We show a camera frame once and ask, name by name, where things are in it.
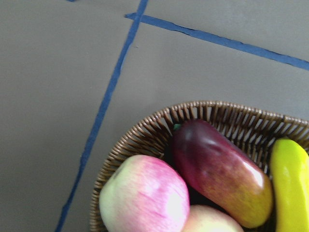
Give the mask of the pale green apple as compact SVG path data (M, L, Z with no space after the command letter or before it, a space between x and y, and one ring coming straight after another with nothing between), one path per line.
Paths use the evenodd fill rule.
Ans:
M243 228L229 215L206 205L190 206L190 213L182 232L243 232Z

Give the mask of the brown wicker basket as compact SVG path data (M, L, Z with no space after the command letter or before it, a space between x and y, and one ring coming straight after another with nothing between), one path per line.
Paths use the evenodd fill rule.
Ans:
M130 128L109 152L92 191L90 231L106 231L99 194L118 167L138 154L167 160L174 125L195 118L212 124L266 174L270 172L271 148L277 139L287 137L305 150L309 148L309 123L304 119L225 101L190 101L163 108Z

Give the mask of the dark purple plum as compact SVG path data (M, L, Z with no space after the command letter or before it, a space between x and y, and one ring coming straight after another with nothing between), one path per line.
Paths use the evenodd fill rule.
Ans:
M241 226L263 225L273 209L269 177L208 122L176 124L170 141L174 165L193 189Z

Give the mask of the yellow banana short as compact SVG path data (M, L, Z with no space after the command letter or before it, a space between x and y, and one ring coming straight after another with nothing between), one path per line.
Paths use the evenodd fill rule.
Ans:
M309 230L309 155L295 141L275 142L270 170L276 201L277 232Z

